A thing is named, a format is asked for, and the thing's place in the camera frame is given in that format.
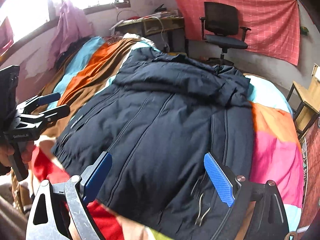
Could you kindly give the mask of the dark navy puffer jacket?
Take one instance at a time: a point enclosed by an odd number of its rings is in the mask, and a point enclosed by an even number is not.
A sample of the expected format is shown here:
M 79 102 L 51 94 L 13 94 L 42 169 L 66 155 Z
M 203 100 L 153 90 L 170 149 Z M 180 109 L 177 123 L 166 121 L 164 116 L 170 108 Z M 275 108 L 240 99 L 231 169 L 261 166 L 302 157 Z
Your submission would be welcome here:
M 211 153 L 235 174 L 251 170 L 249 79 L 151 47 L 131 51 L 112 84 L 93 96 L 52 153 L 80 174 L 107 151 L 112 168 L 98 199 L 173 239 L 212 239 L 228 207 L 203 164 Z

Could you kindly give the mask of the colourful patchwork bed quilt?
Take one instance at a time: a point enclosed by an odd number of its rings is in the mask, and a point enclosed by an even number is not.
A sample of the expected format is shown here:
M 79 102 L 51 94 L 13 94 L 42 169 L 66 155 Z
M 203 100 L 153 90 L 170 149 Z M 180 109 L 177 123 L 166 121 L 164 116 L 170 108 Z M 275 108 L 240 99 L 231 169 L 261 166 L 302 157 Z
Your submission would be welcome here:
M 145 47 L 160 52 L 136 38 L 124 38 L 111 45 L 103 43 L 92 55 L 86 67 L 89 74 L 107 75 L 107 78 L 94 89 L 93 96 L 112 84 L 131 51 Z M 276 87 L 263 87 L 263 90 L 268 91 L 268 95 L 261 99 L 250 97 L 248 93 L 251 89 L 249 79 L 247 100 L 252 106 L 254 142 L 251 170 L 248 176 L 243 176 L 254 183 L 264 184 L 269 180 L 276 183 L 284 203 L 289 230 L 293 231 L 300 221 L 303 199 L 302 154 L 295 125 L 288 111 L 273 108 L 272 105 L 277 100 L 283 99 Z M 77 112 L 71 115 L 65 128 Z M 52 135 L 48 141 L 39 142 L 33 149 L 30 169 L 34 185 L 45 179 L 52 183 L 61 183 L 73 176 L 52 153 L 53 146 L 65 128 L 59 130 L 57 135 Z M 107 239 L 173 239 L 149 226 L 117 214 L 98 198 L 89 204 L 88 208 Z

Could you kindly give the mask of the pink hanging cloth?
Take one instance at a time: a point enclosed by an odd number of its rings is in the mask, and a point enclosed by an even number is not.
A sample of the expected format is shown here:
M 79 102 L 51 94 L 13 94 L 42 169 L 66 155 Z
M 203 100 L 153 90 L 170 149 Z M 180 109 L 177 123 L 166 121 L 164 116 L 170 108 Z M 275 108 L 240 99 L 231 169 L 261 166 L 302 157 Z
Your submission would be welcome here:
M 70 44 L 77 40 L 92 36 L 93 25 L 88 22 L 83 10 L 63 2 L 60 7 L 60 16 L 48 52 L 48 67 L 53 68 L 55 61 L 61 53 L 67 51 Z

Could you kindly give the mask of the blue bicycle print curtain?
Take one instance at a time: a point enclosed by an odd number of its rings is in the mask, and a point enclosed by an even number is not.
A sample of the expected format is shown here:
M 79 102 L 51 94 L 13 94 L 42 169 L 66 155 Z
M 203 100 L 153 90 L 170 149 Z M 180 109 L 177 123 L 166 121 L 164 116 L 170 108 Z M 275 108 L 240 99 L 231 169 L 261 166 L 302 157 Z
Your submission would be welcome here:
M 319 211 L 319 119 L 305 136 L 306 184 L 298 228 L 309 226 Z

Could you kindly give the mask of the small wooden chair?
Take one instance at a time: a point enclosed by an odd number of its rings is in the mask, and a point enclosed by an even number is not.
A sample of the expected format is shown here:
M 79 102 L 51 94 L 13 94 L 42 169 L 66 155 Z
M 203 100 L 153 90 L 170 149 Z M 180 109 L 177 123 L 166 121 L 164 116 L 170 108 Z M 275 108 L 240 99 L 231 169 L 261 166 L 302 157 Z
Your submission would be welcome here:
M 297 109 L 293 109 L 293 122 L 295 123 L 296 132 L 299 141 L 306 135 L 308 129 L 319 118 L 319 65 L 314 63 L 311 82 L 308 88 L 305 88 L 296 81 L 293 81 L 292 86 L 287 95 L 289 102 L 293 91 L 295 90 L 300 103 Z

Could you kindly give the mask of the wooden desk with shelf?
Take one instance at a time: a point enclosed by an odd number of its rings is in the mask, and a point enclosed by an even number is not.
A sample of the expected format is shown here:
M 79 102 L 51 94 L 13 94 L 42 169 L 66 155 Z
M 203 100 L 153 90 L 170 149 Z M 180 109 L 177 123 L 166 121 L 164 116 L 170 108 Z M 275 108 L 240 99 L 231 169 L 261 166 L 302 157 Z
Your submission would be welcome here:
M 175 53 L 174 35 L 176 30 L 183 30 L 184 53 L 189 55 L 189 41 L 185 37 L 184 18 L 174 15 L 156 14 L 144 16 L 133 20 L 121 20 L 110 28 L 110 31 L 119 34 L 136 34 L 141 37 L 160 35 L 163 43 L 163 52 Z

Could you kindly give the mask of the black office swivel chair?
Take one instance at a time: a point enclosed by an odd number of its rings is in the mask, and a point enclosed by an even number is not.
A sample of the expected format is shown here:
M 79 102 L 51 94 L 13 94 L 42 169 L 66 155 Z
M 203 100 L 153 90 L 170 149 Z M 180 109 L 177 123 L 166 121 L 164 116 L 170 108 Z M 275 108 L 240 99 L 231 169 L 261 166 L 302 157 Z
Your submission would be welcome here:
M 210 57 L 207 61 L 214 64 L 233 66 L 234 63 L 225 59 L 229 49 L 245 50 L 245 42 L 249 27 L 239 25 L 238 9 L 231 5 L 204 2 L 204 16 L 201 21 L 201 39 L 221 48 L 220 57 Z

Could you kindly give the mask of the red checked wall cloth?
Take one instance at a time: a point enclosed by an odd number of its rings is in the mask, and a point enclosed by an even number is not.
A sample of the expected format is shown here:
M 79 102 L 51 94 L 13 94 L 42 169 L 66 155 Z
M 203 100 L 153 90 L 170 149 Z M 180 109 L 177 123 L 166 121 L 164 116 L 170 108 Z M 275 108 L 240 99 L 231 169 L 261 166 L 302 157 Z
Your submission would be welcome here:
M 296 0 L 175 0 L 189 40 L 201 39 L 200 17 L 205 2 L 234 6 L 240 26 L 249 27 L 248 51 L 297 65 L 300 52 L 300 20 Z

